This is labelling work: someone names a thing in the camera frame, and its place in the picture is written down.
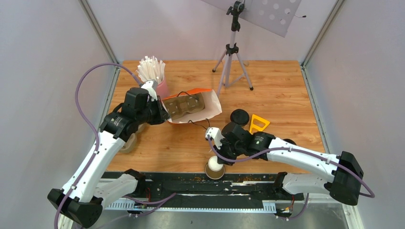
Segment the brown paper cup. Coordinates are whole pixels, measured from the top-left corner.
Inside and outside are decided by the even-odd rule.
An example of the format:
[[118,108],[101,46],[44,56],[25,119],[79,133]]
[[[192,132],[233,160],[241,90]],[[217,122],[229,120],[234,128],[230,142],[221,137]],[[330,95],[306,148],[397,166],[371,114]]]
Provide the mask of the brown paper cup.
[[210,157],[204,168],[205,174],[212,180],[221,179],[225,174],[225,166],[219,164],[217,159],[217,156]]

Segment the orange paper bag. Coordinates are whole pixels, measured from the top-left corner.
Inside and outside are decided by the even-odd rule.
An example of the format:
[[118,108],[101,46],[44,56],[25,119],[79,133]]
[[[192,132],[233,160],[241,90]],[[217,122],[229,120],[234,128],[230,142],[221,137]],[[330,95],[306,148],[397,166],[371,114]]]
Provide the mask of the orange paper bag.
[[218,95],[213,89],[194,88],[181,91],[164,98],[163,105],[172,124],[187,124],[192,122],[207,121],[222,111]]

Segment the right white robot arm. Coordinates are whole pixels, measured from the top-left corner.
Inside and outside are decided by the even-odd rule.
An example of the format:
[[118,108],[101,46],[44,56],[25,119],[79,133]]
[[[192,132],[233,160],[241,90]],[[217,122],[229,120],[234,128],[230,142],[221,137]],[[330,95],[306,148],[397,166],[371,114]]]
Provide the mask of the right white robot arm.
[[316,152],[265,132],[249,133],[240,125],[230,122],[223,129],[210,127],[205,139],[217,156],[219,164],[233,165],[250,159],[280,162],[307,171],[305,174],[279,172],[273,184],[278,199],[301,193],[331,196],[334,200],[356,206],[360,196],[364,172],[352,153],[339,155]]

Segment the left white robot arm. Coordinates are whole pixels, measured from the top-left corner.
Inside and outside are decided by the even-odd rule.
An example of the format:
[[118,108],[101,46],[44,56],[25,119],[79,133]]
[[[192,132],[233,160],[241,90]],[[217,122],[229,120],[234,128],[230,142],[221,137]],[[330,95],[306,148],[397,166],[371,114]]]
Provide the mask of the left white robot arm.
[[48,193],[57,213],[87,229],[97,222],[105,207],[119,198],[127,194],[143,196],[146,178],[133,169],[106,185],[97,184],[113,157],[140,125],[159,125],[168,118],[154,89],[128,90],[124,102],[105,116],[94,145],[71,179],[61,189],[53,188]]

